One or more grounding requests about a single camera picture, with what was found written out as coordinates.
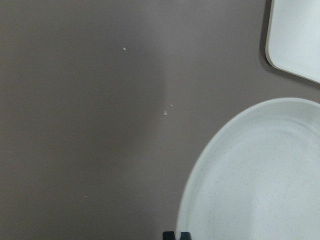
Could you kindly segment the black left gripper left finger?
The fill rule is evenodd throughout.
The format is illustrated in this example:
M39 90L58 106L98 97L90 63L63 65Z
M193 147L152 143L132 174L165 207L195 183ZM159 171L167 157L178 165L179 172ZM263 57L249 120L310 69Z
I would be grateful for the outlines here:
M164 231L162 233L162 240L176 240L174 231Z

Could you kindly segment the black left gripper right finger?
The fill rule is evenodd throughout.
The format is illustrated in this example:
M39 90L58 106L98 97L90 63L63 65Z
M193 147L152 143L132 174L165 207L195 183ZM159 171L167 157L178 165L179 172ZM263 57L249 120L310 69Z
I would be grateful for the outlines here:
M181 232L180 240L192 240L192 236L190 232Z

